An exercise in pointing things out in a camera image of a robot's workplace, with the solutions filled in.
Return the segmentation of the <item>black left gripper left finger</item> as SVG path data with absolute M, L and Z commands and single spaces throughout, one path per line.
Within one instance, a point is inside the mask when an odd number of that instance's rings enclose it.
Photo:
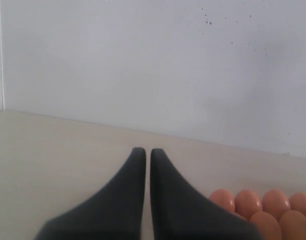
M 133 148 L 120 170 L 96 194 L 47 221 L 38 240 L 139 240 L 146 179 L 146 152 Z

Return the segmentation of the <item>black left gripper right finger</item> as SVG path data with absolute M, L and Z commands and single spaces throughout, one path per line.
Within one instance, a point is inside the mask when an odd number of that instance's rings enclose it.
M 151 151 L 150 203 L 156 240 L 261 240 L 255 225 L 199 193 L 163 149 Z

